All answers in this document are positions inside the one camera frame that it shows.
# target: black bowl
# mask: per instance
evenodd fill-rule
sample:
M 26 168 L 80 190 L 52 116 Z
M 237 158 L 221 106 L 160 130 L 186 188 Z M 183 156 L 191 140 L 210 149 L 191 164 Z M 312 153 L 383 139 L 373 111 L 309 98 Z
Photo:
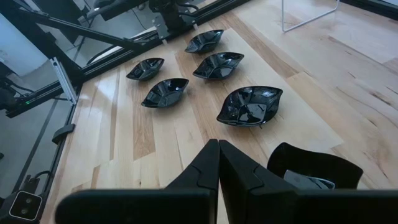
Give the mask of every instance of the black bowl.
M 162 58 L 148 58 L 136 65 L 130 73 L 126 75 L 127 78 L 139 81 L 146 81 L 154 78 L 159 72 L 164 63 Z
M 214 50 L 223 35 L 224 30 L 212 30 L 204 32 L 192 38 L 185 52 L 188 53 L 207 53 Z
M 184 78 L 171 78 L 156 84 L 149 91 L 147 97 L 141 103 L 149 108 L 165 108 L 176 104 L 187 87 L 189 80 Z
M 193 75 L 209 80 L 227 78 L 244 58 L 243 54 L 223 52 L 210 55 L 202 61 Z
M 217 121 L 233 126 L 251 127 L 272 119 L 283 91 L 268 86 L 249 86 L 229 94 Z

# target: light wood surface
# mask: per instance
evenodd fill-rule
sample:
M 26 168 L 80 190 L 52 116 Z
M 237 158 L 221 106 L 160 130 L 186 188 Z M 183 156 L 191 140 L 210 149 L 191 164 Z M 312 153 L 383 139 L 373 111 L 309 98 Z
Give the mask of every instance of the light wood surface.
M 334 3 L 287 1 L 286 24 Z M 364 170 L 359 188 L 396 188 L 398 24 L 343 3 L 286 34 L 280 23 L 280 0 L 252 0 L 86 82 L 42 223 L 52 223 L 59 201 L 77 190 L 165 187 L 211 138 L 228 140 L 264 166 L 282 142 L 334 154 Z M 212 29 L 226 30 L 215 52 L 245 55 L 220 82 L 192 75 L 211 53 L 183 51 L 194 35 Z M 155 78 L 125 77 L 149 57 L 165 59 Z M 179 77 L 190 80 L 181 102 L 164 110 L 141 106 L 152 86 Z M 228 93 L 249 85 L 283 89 L 275 118 L 262 129 L 217 122 Z M 221 194 L 219 202 L 218 221 L 227 223 Z

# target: cable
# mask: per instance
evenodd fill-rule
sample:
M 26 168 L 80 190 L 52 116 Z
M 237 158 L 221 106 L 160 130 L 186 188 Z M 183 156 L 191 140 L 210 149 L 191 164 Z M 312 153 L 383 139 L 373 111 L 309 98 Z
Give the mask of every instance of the cable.
M 184 12 L 179 12 L 178 14 L 183 15 L 183 16 L 196 17 L 195 15 L 184 13 Z
M 191 5 L 191 4 L 180 4 L 180 3 L 176 3 L 178 6 L 181 6 L 181 7 L 191 7 L 191 8 L 194 8 L 194 9 L 196 9 L 196 10 L 199 10 L 199 7 L 198 6 L 194 6 L 194 5 Z
M 139 20 L 139 18 L 138 18 L 138 16 L 137 16 L 136 12 L 134 12 L 133 9 L 131 9 L 131 11 L 134 13 L 134 15 L 136 15 L 136 17 L 137 17 L 137 19 L 138 19 L 138 22 L 141 24 L 142 28 L 144 28 L 144 30 L 147 30 L 147 29 L 144 27 L 144 25 L 142 25 L 142 23 L 141 23 L 141 21 Z
M 39 172 L 38 174 L 35 175 L 34 178 L 37 179 L 43 174 L 48 174 L 49 176 L 52 176 L 51 172 L 49 170 L 46 170 L 46 171 Z
M 2 81 L 5 82 L 5 83 L 7 83 L 8 85 L 13 85 L 13 86 L 17 87 L 17 88 L 20 89 L 20 90 L 25 90 L 25 91 L 28 91 L 28 92 L 30 92 L 30 93 L 34 93 L 33 90 L 30 90 L 30 89 L 28 89 L 28 88 L 24 88 L 24 87 L 22 87 L 22 86 L 19 86 L 19 85 L 15 84 L 13 81 L 11 81 L 10 79 L 8 79 L 8 78 L 3 78 Z

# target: hardwood plank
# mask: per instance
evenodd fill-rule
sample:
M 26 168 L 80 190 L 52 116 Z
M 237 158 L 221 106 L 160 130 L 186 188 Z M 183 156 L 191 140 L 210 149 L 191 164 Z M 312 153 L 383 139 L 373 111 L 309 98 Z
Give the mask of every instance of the hardwood plank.
M 126 64 L 120 66 L 113 154 L 114 159 L 125 164 L 134 160 L 133 81 L 125 78 L 128 68 Z
M 380 91 L 382 90 L 378 91 L 364 85 L 364 83 L 356 82 L 338 86 L 335 93 L 347 101 L 379 130 L 379 134 L 375 135 L 375 140 L 366 142 L 372 150 L 364 152 L 363 156 L 373 160 L 382 170 L 382 175 L 379 175 L 380 178 L 387 178 L 391 185 L 396 187 L 398 184 L 395 172 L 398 161 L 398 154 L 396 153 L 396 146 L 398 145 L 398 139 L 396 138 L 398 136 L 396 100 L 398 99 L 396 97 L 388 98 Z M 378 184 L 378 180 L 373 179 L 373 182 Z
M 242 22 L 233 12 L 227 12 L 213 19 L 210 24 L 214 29 L 222 29 L 218 24 L 227 24 L 225 29 L 232 27 L 283 78 L 304 71 L 304 68 L 289 55 L 264 37 L 256 28 Z
M 293 4 L 293 6 L 301 5 L 301 7 L 297 11 L 295 7 L 291 7 L 285 13 L 287 18 L 293 17 L 290 12 L 294 12 L 295 16 L 305 15 L 303 19 L 307 19 L 327 10 L 323 3 L 314 5 L 307 1 L 305 3 L 297 1 L 289 4 Z M 317 80 L 326 85 L 336 87 L 340 83 L 352 81 L 354 75 L 356 78 L 366 80 L 369 83 L 386 85 L 393 90 L 398 90 L 398 77 L 395 73 L 392 73 L 379 62 L 369 59 L 369 56 L 364 56 L 364 54 L 353 50 L 352 47 L 347 48 L 329 40 L 331 30 L 338 29 L 338 25 L 344 23 L 342 19 L 335 19 L 337 15 L 342 15 L 347 20 L 353 19 L 352 15 L 339 14 L 339 11 L 336 15 L 331 14 L 322 17 L 322 19 L 306 24 L 293 30 L 293 32 L 283 33 L 280 29 L 280 1 L 249 1 L 243 7 L 238 7 L 232 11 L 247 26 L 255 27 L 264 37 L 287 52 L 298 64 L 304 67 L 307 73 L 315 75 Z M 374 29 L 374 33 L 377 33 L 377 26 L 368 21 L 369 19 L 365 22 L 355 19 L 355 23 L 362 25 L 365 23 L 368 30 Z M 390 27 L 386 28 L 384 34 L 395 36 Z
M 92 189 L 130 189 L 133 187 L 133 163 L 122 165 L 116 159 L 94 169 Z
M 183 171 L 173 118 L 172 110 L 158 110 L 153 113 L 159 184 L 161 187 L 166 187 Z
M 294 75 L 287 82 L 344 139 L 333 152 L 364 169 L 363 181 L 367 187 L 394 186 L 395 175 L 384 175 L 383 168 L 378 166 L 386 161 L 367 156 L 393 151 L 393 148 L 386 148 L 386 140 L 372 122 L 306 73 Z
M 98 109 L 101 108 L 102 115 L 100 120 L 93 120 L 93 122 L 99 121 L 95 165 L 113 159 L 119 80 L 120 68 L 118 67 L 114 72 L 104 76 L 98 87 L 96 100 L 102 101 L 102 105 L 98 105 Z
M 390 61 L 388 61 L 388 62 L 385 62 L 385 63 L 379 63 L 379 62 L 373 60 L 371 57 L 368 57 L 367 55 L 365 55 L 365 54 L 363 54 L 363 53 L 361 53 L 361 52 L 355 50 L 354 48 L 350 47 L 349 45 L 346 45 L 346 44 L 342 43 L 341 41 L 335 39 L 335 38 L 332 37 L 332 36 L 329 36 L 328 39 L 329 39 L 330 41 L 336 43 L 336 44 L 339 44 L 339 45 L 341 45 L 341 46 L 343 46 L 343 47 L 345 47 L 345 48 L 347 48 L 347 49 L 350 49 L 350 51 L 346 51 L 347 54 L 352 55 L 352 53 L 350 53 L 350 52 L 354 52 L 354 53 L 357 54 L 357 55 L 361 55 L 361 56 L 363 56 L 363 57 L 368 58 L 370 62 L 373 62 L 373 63 L 377 64 L 378 66 L 384 65 L 384 66 L 387 68 L 387 70 L 388 70 L 389 72 L 398 75 L 397 70 L 395 70 L 395 68 L 394 68 L 394 65 L 395 65 L 394 59 L 392 59 L 392 60 L 390 60 Z
M 157 168 L 156 152 L 146 155 L 133 162 L 133 188 L 158 189 L 159 171 Z
M 81 190 L 88 190 L 88 189 L 91 189 L 91 181 L 85 182 L 84 184 L 80 184 L 79 186 L 72 188 L 71 193 L 75 193 Z
M 146 83 L 132 82 L 134 159 L 155 152 L 151 111 L 141 106 L 149 90 Z
M 182 78 L 174 53 L 167 54 L 165 57 L 168 59 L 165 66 L 168 66 L 169 69 L 164 72 L 167 74 L 163 73 L 164 76 Z M 188 84 L 187 93 L 183 96 L 182 101 L 172 108 L 172 120 L 183 168 L 186 168 L 191 163 L 206 143 L 201 138 L 192 104 L 187 98 L 188 94 L 190 94 L 190 87 L 191 83 Z

